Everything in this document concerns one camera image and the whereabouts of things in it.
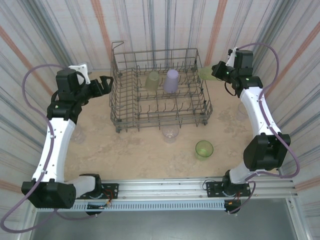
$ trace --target dish rack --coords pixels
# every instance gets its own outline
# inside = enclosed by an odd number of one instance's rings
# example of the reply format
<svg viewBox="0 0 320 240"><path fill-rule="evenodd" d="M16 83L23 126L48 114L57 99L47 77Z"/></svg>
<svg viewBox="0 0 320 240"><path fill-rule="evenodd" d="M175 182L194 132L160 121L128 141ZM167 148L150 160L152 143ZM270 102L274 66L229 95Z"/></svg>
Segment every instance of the dish rack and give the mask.
<svg viewBox="0 0 320 240"><path fill-rule="evenodd" d="M202 67L197 48L117 52L123 41L112 43L110 119L121 130L184 124L206 125L213 112L207 83L198 76ZM178 90L168 94L163 85L167 71L179 72ZM159 87L147 91L151 71L159 73Z"/></svg>

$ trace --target green cup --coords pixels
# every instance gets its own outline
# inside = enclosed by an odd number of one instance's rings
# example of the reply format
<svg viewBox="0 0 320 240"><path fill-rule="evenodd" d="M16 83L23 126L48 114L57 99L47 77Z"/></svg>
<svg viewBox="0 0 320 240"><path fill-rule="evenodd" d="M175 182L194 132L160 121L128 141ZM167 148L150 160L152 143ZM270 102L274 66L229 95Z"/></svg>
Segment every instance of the green cup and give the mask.
<svg viewBox="0 0 320 240"><path fill-rule="evenodd" d="M199 141L195 145L196 157L199 160L206 160L214 153L214 146L206 140Z"/></svg>

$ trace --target purple plastic cup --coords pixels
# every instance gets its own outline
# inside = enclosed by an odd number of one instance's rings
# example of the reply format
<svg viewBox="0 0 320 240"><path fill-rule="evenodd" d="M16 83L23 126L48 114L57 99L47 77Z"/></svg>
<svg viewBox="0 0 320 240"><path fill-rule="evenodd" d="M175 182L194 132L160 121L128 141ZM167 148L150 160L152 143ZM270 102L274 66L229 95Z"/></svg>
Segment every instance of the purple plastic cup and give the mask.
<svg viewBox="0 0 320 240"><path fill-rule="evenodd" d="M170 69L166 73L166 78L163 84L163 90L167 94L173 94L178 90L179 73L174 69Z"/></svg>

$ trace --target striped wall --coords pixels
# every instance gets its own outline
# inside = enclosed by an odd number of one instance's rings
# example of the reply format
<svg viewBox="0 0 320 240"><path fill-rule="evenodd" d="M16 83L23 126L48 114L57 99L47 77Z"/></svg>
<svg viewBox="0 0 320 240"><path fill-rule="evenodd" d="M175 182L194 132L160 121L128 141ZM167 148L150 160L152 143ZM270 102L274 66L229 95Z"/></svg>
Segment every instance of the striped wall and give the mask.
<svg viewBox="0 0 320 240"><path fill-rule="evenodd" d="M279 79L267 101L283 132L291 135L302 167L294 181L312 236L320 239L318 16L318 0L0 1L0 217L21 197L21 182L35 170L45 138L45 124L22 99L27 70L83 62L107 70L111 42L118 40L125 41L123 51L198 48L203 66L226 60L235 45L265 42L280 57ZM261 47L251 49L255 73L266 85L275 72L274 56ZM43 111L56 90L55 73L43 69L28 79L27 96ZM287 156L283 171L294 170ZM23 211L7 225L17 227ZM0 231L0 239L14 236Z"/></svg>

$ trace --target speckled surface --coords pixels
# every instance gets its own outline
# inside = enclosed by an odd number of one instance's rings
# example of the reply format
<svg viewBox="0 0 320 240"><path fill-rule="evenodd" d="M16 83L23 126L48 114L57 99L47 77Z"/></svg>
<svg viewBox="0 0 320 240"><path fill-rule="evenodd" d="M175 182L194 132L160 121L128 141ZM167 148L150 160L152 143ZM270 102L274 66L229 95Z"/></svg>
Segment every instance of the speckled surface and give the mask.
<svg viewBox="0 0 320 240"><path fill-rule="evenodd" d="M102 74L95 72L90 79ZM65 180L83 173L98 173L105 180L224 175L243 160L252 129L248 118L236 119L240 100L226 92L223 82L208 81L207 85L213 105L208 124L182 125L176 142L171 144L164 141L157 127L116 133L110 120L109 96L91 99L78 120L85 141L69 144ZM205 161L195 156L200 140L214 147Z"/></svg>

